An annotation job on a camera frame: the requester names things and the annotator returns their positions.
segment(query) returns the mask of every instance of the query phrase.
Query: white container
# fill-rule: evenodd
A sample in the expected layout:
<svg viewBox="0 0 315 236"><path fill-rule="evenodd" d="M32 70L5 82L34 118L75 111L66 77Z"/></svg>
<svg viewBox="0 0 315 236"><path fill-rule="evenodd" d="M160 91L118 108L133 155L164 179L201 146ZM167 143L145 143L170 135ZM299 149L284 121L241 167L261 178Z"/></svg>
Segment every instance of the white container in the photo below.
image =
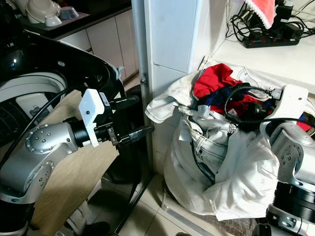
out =
<svg viewBox="0 0 315 236"><path fill-rule="evenodd" d="M62 22L56 15L45 16L45 25L48 27L60 25Z"/></svg>
<svg viewBox="0 0 315 236"><path fill-rule="evenodd" d="M45 16L57 15L58 8L51 0L29 0L26 12L28 15L31 15L31 18L44 23Z"/></svg>

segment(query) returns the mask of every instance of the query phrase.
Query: white shelf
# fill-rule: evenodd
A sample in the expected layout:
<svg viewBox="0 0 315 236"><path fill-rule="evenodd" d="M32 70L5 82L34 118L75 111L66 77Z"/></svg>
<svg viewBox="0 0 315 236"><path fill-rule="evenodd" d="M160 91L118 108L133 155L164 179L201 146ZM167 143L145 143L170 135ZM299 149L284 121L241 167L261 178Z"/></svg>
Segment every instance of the white shelf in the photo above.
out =
<svg viewBox="0 0 315 236"><path fill-rule="evenodd" d="M281 76L286 83L315 94L315 36L301 39L296 46L253 49L225 40L212 59Z"/></svg>

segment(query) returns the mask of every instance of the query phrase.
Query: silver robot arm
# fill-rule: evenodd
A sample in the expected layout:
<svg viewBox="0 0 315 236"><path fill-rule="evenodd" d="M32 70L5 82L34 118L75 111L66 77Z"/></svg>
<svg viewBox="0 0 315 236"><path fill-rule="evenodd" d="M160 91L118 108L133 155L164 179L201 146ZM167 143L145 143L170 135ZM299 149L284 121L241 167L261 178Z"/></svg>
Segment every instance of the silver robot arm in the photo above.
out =
<svg viewBox="0 0 315 236"><path fill-rule="evenodd" d="M57 164L77 150L67 122L32 130L22 148L0 171L0 200L15 204L36 202Z"/></svg>
<svg viewBox="0 0 315 236"><path fill-rule="evenodd" d="M285 86L275 111L267 118L299 118L307 96L304 88ZM270 136L268 125L262 123L260 132L279 160L278 185L267 209L269 224L258 224L253 236L314 236L315 141L296 122L278 125Z"/></svg>
<svg viewBox="0 0 315 236"><path fill-rule="evenodd" d="M30 131L22 147L0 169L0 236L26 235L34 203L67 155L108 140L114 146L128 145L153 132L153 126L139 127L123 137L114 132L112 109L125 109L138 101L131 96L109 103L105 94L87 89L79 105L83 120L70 118Z"/></svg>

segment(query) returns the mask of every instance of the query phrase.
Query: kitchen cabinet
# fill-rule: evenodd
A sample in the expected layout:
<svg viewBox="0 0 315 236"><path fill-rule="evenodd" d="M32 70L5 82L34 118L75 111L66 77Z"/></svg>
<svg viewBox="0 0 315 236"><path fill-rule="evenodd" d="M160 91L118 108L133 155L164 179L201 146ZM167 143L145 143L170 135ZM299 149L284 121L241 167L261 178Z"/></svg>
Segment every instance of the kitchen cabinet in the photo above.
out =
<svg viewBox="0 0 315 236"><path fill-rule="evenodd" d="M91 44L89 41L89 37L87 34L87 31L85 29L76 32L72 35L69 35L61 40L59 40L60 42L65 42L67 44L71 44L75 47L78 47L84 51L87 52L91 52L92 48L91 48Z"/></svg>
<svg viewBox="0 0 315 236"><path fill-rule="evenodd" d="M87 33L94 55L115 67L124 65L115 17L87 28ZM126 74L123 71L122 80L125 78Z"/></svg>
<svg viewBox="0 0 315 236"><path fill-rule="evenodd" d="M115 16L120 49L125 67L126 77L132 75L138 69L135 54L135 39L132 19L132 10Z"/></svg>
<svg viewBox="0 0 315 236"><path fill-rule="evenodd" d="M60 40L91 52L115 67L123 66L122 81L139 69L132 10Z"/></svg>

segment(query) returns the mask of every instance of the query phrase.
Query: bowl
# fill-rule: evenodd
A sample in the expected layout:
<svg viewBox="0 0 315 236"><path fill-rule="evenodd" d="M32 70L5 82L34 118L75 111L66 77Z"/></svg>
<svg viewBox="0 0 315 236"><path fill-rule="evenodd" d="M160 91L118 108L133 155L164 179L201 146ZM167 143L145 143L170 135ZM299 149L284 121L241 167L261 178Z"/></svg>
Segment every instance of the bowl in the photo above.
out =
<svg viewBox="0 0 315 236"><path fill-rule="evenodd" d="M56 15L45 16L45 25L48 27L60 25L62 22Z"/></svg>
<svg viewBox="0 0 315 236"><path fill-rule="evenodd" d="M51 0L29 0L26 6L26 12L35 20L44 23L45 16L56 15L58 9Z"/></svg>
<svg viewBox="0 0 315 236"><path fill-rule="evenodd" d="M39 20L35 19L31 14L27 14L28 16L28 20L32 23L32 24L38 24L38 23L42 23Z"/></svg>
<svg viewBox="0 0 315 236"><path fill-rule="evenodd" d="M60 19L62 21L73 19L78 16L79 16L79 13L72 6L66 6L60 9Z"/></svg>

